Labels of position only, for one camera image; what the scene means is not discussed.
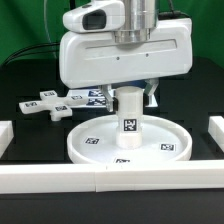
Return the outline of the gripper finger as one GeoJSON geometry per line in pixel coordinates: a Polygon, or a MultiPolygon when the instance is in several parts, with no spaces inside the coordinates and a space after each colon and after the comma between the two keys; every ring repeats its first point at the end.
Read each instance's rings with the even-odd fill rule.
{"type": "Polygon", "coordinates": [[[114,111],[114,99],[113,99],[112,95],[110,94],[111,89],[112,89],[112,87],[110,84],[100,86],[100,90],[106,100],[106,108],[109,112],[114,111]]]}
{"type": "Polygon", "coordinates": [[[159,85],[159,80],[158,79],[148,79],[148,80],[146,80],[144,95],[145,96],[152,96],[155,93],[158,85],[159,85]]]}

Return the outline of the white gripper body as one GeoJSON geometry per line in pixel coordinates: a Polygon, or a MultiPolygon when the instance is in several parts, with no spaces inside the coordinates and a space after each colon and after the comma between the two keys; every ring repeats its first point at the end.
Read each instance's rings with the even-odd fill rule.
{"type": "Polygon", "coordinates": [[[186,74],[192,67],[192,21],[162,20],[142,43],[119,44],[111,32],[66,33],[59,68],[69,88],[186,74]]]}

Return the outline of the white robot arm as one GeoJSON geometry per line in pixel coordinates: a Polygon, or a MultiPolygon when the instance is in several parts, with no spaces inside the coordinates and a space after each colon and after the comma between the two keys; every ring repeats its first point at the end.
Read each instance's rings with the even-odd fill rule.
{"type": "Polygon", "coordinates": [[[174,8],[161,12],[159,0],[91,0],[66,12],[63,25],[62,82],[71,89],[99,87],[110,112],[117,108],[112,84],[144,80],[151,95],[160,77],[192,67],[192,20],[174,8]]]}

